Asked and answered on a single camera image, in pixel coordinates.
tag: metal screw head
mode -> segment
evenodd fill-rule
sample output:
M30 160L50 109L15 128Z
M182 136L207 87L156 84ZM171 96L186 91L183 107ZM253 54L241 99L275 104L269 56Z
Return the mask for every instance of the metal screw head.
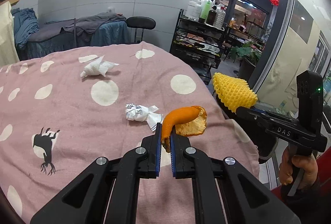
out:
M146 152L146 149L144 147L138 147L136 148L137 154L144 154Z
M236 163L236 160L234 158L231 158L231 157L227 157L225 159L225 163L228 164L228 165L233 165Z
M107 162L107 159L104 157L97 158L98 165L104 165Z
M194 154L196 152L196 149L194 147L187 147L185 151L188 154Z

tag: yellow foam fruit net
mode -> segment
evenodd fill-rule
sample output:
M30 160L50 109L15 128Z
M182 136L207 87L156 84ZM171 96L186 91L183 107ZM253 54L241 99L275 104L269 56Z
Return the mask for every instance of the yellow foam fruit net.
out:
M246 80L215 73L212 82L219 99L233 113L238 107L251 108L258 100L258 96L249 88Z

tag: crumpled tissue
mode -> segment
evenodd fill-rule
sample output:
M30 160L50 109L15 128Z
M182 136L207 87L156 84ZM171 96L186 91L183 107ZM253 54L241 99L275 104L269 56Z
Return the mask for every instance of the crumpled tissue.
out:
M155 105L152 105L151 107L144 107L142 105L129 103L125 107L127 120L147 121L148 126L153 132L156 130L156 124L158 122L163 122L163 114L154 113L158 110Z
M84 78L87 76L106 76L107 71L113 69L117 63L102 61L104 56L97 58L95 61L90 62L87 66L84 67L84 71L80 74L80 77Z

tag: red ornament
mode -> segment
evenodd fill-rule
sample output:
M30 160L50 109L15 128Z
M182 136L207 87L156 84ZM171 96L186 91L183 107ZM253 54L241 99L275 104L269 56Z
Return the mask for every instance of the red ornament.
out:
M272 5L279 5L279 0L270 0Z

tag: metal rack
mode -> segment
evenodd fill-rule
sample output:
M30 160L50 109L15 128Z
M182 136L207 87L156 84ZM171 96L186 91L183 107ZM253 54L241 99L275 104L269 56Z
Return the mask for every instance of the metal rack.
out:
M208 85L211 80L211 68L217 69L221 62L224 52L221 44L225 31L190 20L183 12L181 9L178 15L170 53L191 66ZM205 45L211 46L212 49L206 49Z

